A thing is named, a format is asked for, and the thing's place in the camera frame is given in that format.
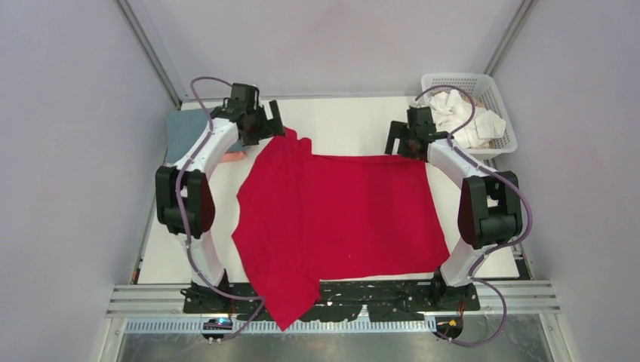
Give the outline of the crumpled white t shirt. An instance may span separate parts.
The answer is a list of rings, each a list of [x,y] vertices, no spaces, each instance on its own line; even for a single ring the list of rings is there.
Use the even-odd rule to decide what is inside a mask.
[[[472,104],[474,117],[462,130],[454,132],[453,138],[465,149],[489,149],[494,140],[502,138],[506,132],[506,121],[484,104],[458,90],[433,91],[420,100],[413,100],[411,107],[429,107],[437,131],[452,133],[470,117]]]

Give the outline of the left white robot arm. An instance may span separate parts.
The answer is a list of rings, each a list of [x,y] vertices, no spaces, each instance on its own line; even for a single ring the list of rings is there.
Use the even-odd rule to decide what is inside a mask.
[[[229,87],[229,96],[212,109],[196,98],[203,121],[170,126],[169,149],[179,152],[155,172],[157,219],[181,240],[192,281],[206,287],[202,301],[214,312],[225,311],[234,296],[220,284],[226,271],[212,240],[216,214],[209,184],[212,173],[230,149],[285,135],[276,101],[269,102],[271,111],[266,112],[257,86],[232,83]]]

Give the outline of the white plastic laundry basket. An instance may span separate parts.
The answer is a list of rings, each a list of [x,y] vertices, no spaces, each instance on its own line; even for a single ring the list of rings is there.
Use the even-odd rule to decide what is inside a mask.
[[[498,155],[512,153],[517,149],[518,143],[512,123],[497,85],[491,76],[464,72],[427,73],[421,77],[420,85],[423,90],[430,89],[427,94],[433,91],[452,89],[461,92],[469,99],[474,97],[482,102],[485,108],[496,112],[506,121],[505,135],[494,140],[491,143],[492,148],[468,149],[474,157],[487,161]]]

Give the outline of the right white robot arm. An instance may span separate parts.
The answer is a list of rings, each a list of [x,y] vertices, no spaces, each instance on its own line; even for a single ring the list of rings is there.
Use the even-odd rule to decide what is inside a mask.
[[[460,239],[434,272],[428,292],[432,304],[450,309],[468,293],[485,257],[521,234],[518,177],[512,171],[487,167],[460,148],[448,132],[438,131],[429,107],[411,107],[406,121],[391,122],[385,153],[431,164],[460,189]]]

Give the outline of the folded grey-blue t shirt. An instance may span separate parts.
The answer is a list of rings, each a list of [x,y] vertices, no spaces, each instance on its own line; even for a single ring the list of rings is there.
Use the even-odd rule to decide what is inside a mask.
[[[246,152],[237,127],[229,120],[215,118],[202,109],[176,111],[165,122],[168,150],[164,166],[182,167],[192,159],[195,165],[214,163],[228,154]]]

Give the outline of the red t shirt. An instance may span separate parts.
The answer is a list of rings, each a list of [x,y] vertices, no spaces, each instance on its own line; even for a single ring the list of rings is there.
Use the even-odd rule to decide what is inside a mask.
[[[281,330],[322,281],[430,273],[450,255],[422,161],[316,155],[290,129],[259,153],[237,199],[232,239]]]

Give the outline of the folded salmon pink t shirt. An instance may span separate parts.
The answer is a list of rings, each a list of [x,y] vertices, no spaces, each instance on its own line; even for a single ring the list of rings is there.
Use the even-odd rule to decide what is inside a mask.
[[[222,156],[222,158],[220,159],[220,163],[240,161],[246,157],[247,153],[244,151],[228,152]]]

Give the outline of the aluminium frame rails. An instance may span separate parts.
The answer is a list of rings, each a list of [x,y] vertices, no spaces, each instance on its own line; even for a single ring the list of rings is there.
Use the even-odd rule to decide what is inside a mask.
[[[549,281],[491,281],[506,301],[509,314],[560,314],[562,312]],[[185,284],[118,285],[114,288],[107,310],[108,318],[161,317],[182,314],[185,297],[180,291]],[[476,284],[479,310],[466,308],[468,314],[499,314],[498,295],[483,284]]]

